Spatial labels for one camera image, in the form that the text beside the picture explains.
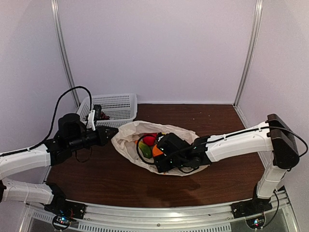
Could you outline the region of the green yellow mango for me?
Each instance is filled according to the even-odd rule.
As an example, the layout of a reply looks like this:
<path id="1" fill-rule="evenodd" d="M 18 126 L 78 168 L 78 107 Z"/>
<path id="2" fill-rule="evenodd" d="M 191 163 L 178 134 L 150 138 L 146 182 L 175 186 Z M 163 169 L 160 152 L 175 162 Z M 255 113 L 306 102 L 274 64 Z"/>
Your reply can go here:
<path id="1" fill-rule="evenodd" d="M 152 150 L 148 145 L 143 142 L 139 142 L 139 149 L 142 152 L 143 156 L 147 159 L 151 159 L 153 157 Z"/>

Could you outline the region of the orange fruit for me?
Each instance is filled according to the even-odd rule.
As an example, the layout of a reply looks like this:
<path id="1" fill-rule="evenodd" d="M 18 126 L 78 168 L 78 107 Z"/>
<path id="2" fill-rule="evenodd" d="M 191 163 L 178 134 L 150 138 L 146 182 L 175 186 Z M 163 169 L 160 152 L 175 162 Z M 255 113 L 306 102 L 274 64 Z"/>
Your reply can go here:
<path id="1" fill-rule="evenodd" d="M 153 148 L 152 148 L 153 157 L 157 157 L 157 156 L 160 156 L 160 155 L 163 155 L 163 154 L 164 153 L 159 148 L 157 148 L 157 145 L 153 146 Z"/>

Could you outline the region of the dark red grape bunch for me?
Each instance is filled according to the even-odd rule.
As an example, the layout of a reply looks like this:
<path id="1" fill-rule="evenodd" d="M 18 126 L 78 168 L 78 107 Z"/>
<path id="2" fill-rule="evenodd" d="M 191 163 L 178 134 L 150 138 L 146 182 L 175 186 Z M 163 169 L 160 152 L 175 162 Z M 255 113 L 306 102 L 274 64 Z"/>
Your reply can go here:
<path id="1" fill-rule="evenodd" d="M 106 115 L 104 112 L 101 112 L 100 114 L 100 120 L 109 120 L 110 117 Z"/>

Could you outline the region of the banana print plastic bag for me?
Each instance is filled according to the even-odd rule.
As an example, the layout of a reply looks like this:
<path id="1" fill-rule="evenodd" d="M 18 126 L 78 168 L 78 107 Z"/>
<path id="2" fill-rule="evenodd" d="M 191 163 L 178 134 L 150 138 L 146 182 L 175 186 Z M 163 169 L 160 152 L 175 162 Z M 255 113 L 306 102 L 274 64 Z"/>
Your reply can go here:
<path id="1" fill-rule="evenodd" d="M 155 145 L 168 158 L 176 154 L 187 157 L 188 162 L 179 170 L 159 173 L 154 164 L 153 157 L 147 159 L 139 149 L 139 142 L 145 133 L 157 133 Z M 162 125 L 146 121 L 133 121 L 119 127 L 119 132 L 112 138 L 115 150 L 131 163 L 147 169 L 155 174 L 186 176 L 204 170 L 212 164 L 206 152 L 208 136 L 199 137 L 194 131 Z"/>

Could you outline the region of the red apple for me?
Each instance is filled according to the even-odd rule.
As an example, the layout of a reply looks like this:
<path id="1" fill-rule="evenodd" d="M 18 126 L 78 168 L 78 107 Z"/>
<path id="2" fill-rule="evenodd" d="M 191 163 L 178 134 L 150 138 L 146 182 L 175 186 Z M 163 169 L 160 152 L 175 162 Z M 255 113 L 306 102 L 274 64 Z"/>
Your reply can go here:
<path id="1" fill-rule="evenodd" d="M 154 135 L 145 135 L 142 139 L 143 143 L 148 146 L 154 146 L 156 142 L 156 136 Z"/>

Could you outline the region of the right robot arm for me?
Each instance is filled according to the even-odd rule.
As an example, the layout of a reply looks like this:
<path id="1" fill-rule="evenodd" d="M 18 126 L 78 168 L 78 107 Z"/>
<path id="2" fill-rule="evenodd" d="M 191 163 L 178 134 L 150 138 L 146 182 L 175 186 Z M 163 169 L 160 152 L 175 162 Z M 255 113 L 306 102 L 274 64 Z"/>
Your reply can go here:
<path id="1" fill-rule="evenodd" d="M 296 134 L 276 114 L 267 116 L 267 120 L 245 130 L 196 138 L 192 143 L 170 132 L 157 138 L 159 153 L 153 155 L 158 172 L 163 173 L 177 168 L 188 173 L 201 166 L 211 165 L 229 157 L 252 152 L 269 151 L 273 160 L 256 184 L 253 198 L 248 201 L 248 210 L 258 213 L 269 203 L 273 191 L 283 179 L 285 173 L 300 161 Z"/>

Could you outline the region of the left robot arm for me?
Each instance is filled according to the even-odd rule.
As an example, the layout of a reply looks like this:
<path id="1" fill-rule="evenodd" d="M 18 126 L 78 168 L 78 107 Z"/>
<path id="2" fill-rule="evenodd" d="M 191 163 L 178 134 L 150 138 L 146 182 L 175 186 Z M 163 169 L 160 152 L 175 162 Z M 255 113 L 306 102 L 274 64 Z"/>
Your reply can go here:
<path id="1" fill-rule="evenodd" d="M 69 203 L 56 184 L 31 184 L 8 177 L 39 167 L 62 164 L 81 149 L 106 145 L 117 133 L 117 128 L 96 126 L 94 122 L 88 128 L 78 114 L 64 115 L 58 120 L 54 138 L 0 155 L 0 200 L 42 203 L 50 205 L 60 215 L 66 214 L 70 209 Z"/>

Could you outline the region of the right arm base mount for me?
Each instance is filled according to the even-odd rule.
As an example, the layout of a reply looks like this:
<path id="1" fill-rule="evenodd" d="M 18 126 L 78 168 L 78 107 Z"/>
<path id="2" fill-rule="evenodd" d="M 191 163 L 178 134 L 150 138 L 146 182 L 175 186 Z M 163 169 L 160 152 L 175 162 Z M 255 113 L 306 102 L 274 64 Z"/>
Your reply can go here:
<path id="1" fill-rule="evenodd" d="M 248 217 L 271 210 L 270 199 L 252 198 L 247 201 L 241 201 L 231 204 L 231 210 L 234 218 Z"/>

